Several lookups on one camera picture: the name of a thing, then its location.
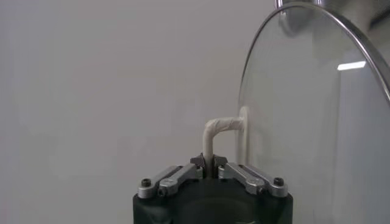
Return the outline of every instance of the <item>metal rim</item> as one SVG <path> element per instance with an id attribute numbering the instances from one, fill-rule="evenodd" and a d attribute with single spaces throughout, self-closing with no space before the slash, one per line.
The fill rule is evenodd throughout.
<path id="1" fill-rule="evenodd" d="M 246 57 L 245 66 L 243 75 L 241 76 L 241 84 L 239 89 L 239 101 L 241 100 L 241 93 L 242 93 L 242 86 L 243 86 L 243 80 L 246 73 L 248 61 L 250 58 L 250 55 L 252 53 L 252 50 L 255 46 L 255 43 L 260 36 L 261 31 L 264 29 L 264 27 L 267 25 L 267 23 L 279 12 L 289 9 L 289 8 L 305 8 L 305 9 L 311 9 L 311 10 L 317 10 L 317 12 L 321 12 L 328 16 L 330 19 L 332 19 L 349 37 L 350 39 L 355 43 L 355 46 L 361 51 L 361 53 L 366 58 L 370 68 L 372 71 L 375 71 L 375 75 L 377 80 L 379 81 L 379 84 L 385 94 L 386 100 L 388 103 L 390 103 L 390 69 L 385 62 L 385 60 L 382 58 L 380 53 L 377 51 L 377 49 L 372 45 L 372 43 L 368 40 L 368 38 L 365 36 L 362 31 L 360 31 L 355 25 L 353 25 L 349 20 L 345 19 L 343 16 L 338 15 L 335 12 L 328 11 L 322 7 L 319 7 L 317 5 L 306 3 L 306 2 L 290 2 L 279 9 L 273 11 L 266 20 L 262 23 L 260 28 L 257 30 L 257 33 L 255 35 L 255 38 L 253 39 L 253 42 L 250 46 L 248 55 Z"/>

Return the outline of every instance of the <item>taped pipe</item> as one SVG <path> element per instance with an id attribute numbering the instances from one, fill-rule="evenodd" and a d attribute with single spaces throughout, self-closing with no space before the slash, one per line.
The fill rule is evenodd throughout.
<path id="1" fill-rule="evenodd" d="M 246 130 L 246 120 L 246 116 L 221 117 L 210 120 L 206 123 L 205 130 L 203 132 L 203 157 L 205 160 L 205 171 L 207 178 L 211 178 L 213 176 L 213 138 L 222 131 Z"/>

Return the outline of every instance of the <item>silver clamp arm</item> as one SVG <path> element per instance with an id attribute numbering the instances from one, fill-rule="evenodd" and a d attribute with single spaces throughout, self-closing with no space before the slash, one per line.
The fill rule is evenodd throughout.
<path id="1" fill-rule="evenodd" d="M 243 169 L 260 177 L 266 183 L 266 189 L 272 196 L 283 198 L 288 195 L 287 184 L 282 178 L 272 178 L 271 176 L 251 165 L 243 166 Z"/>
<path id="2" fill-rule="evenodd" d="M 219 177 L 238 180 L 250 194 L 259 194 L 263 190 L 275 197 L 286 197 L 288 194 L 287 184 L 283 179 L 271 178 L 253 166 L 227 163 L 224 167 L 219 167 Z"/>
<path id="3" fill-rule="evenodd" d="M 143 179 L 141 184 L 138 186 L 138 197 L 140 198 L 151 198 L 154 197 L 157 193 L 157 187 L 160 184 L 160 181 L 166 177 L 171 176 L 180 170 L 180 166 L 170 166 L 153 179 Z"/>
<path id="4" fill-rule="evenodd" d="M 161 197 L 174 195 L 177 193 L 179 186 L 184 183 L 184 181 L 198 178 L 199 175 L 196 169 L 196 165 L 189 163 L 172 176 L 160 181 L 158 195 Z"/>

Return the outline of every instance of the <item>black screw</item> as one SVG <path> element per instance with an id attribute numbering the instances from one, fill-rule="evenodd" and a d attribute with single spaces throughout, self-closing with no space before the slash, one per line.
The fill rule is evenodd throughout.
<path id="1" fill-rule="evenodd" d="M 150 187 L 152 185 L 152 181 L 149 178 L 145 178 L 141 181 L 142 187 Z"/>
<path id="2" fill-rule="evenodd" d="M 275 177 L 274 178 L 274 185 L 281 187 L 281 186 L 285 185 L 285 181 L 280 177 Z"/>

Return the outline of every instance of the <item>curved glass panel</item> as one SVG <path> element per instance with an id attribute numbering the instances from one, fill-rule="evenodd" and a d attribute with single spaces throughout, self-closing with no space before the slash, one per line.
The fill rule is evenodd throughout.
<path id="1" fill-rule="evenodd" d="M 302 21 L 294 15 L 305 25 L 291 26 Z M 366 55 L 315 7 L 283 9 L 255 40 L 239 97 L 249 110 L 239 159 L 285 179 L 294 223 L 390 220 L 390 106 Z"/>

